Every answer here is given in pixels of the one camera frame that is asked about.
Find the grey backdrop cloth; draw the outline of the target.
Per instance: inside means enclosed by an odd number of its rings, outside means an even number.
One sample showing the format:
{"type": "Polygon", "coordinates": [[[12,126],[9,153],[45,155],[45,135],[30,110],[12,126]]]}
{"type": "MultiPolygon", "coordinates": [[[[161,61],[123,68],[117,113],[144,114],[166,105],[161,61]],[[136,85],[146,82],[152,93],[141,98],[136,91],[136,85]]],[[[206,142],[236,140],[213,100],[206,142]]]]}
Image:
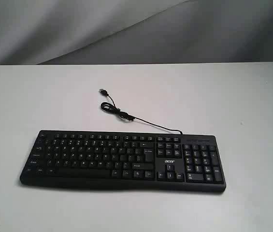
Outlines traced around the grey backdrop cloth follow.
{"type": "Polygon", "coordinates": [[[0,0],[0,65],[273,61],[273,0],[0,0]]]}

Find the black acer keyboard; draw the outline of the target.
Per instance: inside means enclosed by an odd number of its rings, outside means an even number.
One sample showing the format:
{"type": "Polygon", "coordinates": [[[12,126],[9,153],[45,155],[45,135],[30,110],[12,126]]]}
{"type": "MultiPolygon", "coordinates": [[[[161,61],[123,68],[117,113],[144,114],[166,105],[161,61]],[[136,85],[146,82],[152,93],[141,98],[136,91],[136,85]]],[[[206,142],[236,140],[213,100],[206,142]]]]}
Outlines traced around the black acer keyboard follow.
{"type": "Polygon", "coordinates": [[[20,181],[77,189],[226,189],[216,138],[171,133],[42,130],[20,181]]]}

